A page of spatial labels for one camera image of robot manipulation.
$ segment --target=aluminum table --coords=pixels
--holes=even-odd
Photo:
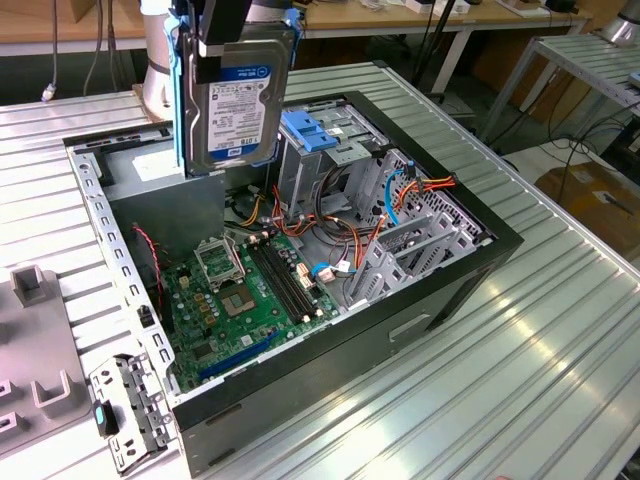
[[[640,444],[640,276],[389,69],[296,72],[287,99],[359,89],[525,243],[455,318],[201,478],[614,478]],[[132,93],[0,109],[0,274],[60,276],[85,372],[136,353],[61,138],[146,122]],[[117,478],[87,418],[3,478]],[[183,479],[172,450],[135,479]]]
[[[564,37],[540,37],[529,42],[509,79],[489,111],[480,138],[484,141],[500,118],[504,107],[529,68],[536,55],[549,60],[549,65],[525,99],[522,110],[526,110],[540,94],[544,84],[556,68],[571,73],[587,83],[621,107],[630,107],[640,114],[640,89],[629,83],[629,74],[640,70],[640,46],[616,47],[597,35],[567,35]]]

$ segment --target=ram slot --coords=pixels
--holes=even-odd
[[[249,255],[294,323],[300,323],[305,315],[312,314],[313,305],[302,290],[302,286],[298,285],[270,245],[249,248]]]

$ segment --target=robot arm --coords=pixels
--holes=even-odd
[[[640,26],[640,0],[628,0],[618,16],[598,35],[619,47],[630,47],[636,42]]]

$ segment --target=sticker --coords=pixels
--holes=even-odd
[[[591,183],[593,182],[593,177],[589,175],[589,172],[585,172],[584,170],[576,170],[573,173],[573,176],[576,177],[580,183]]]
[[[177,164],[173,148],[161,152],[138,155],[131,163],[133,163],[133,167],[143,182],[182,173],[182,169]]]
[[[269,86],[266,65],[223,68],[222,81],[209,85],[208,149],[215,160],[247,155],[262,140],[265,106],[260,94]]]
[[[609,200],[614,200],[615,201],[615,197],[613,195],[611,195],[609,192],[607,191],[603,191],[603,192],[592,192],[593,195],[600,200],[602,203],[611,203]]]
[[[341,128],[330,128],[329,130],[326,130],[326,132],[331,135],[332,137],[338,136],[338,135],[342,135],[344,132],[342,131]]]
[[[336,268],[338,269],[339,272],[347,273],[349,272],[350,266],[351,266],[351,262],[348,262],[347,260],[340,260],[336,265]]]
[[[240,337],[240,341],[242,342],[242,344],[245,347],[248,347],[249,345],[251,345],[253,343],[253,340],[251,339],[251,336],[249,336],[249,335],[245,335],[244,337]]]

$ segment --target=hard disk label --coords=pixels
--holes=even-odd
[[[209,85],[208,147],[215,160],[228,160],[253,152],[262,140],[260,95],[269,85],[271,68],[223,68],[221,79]]]

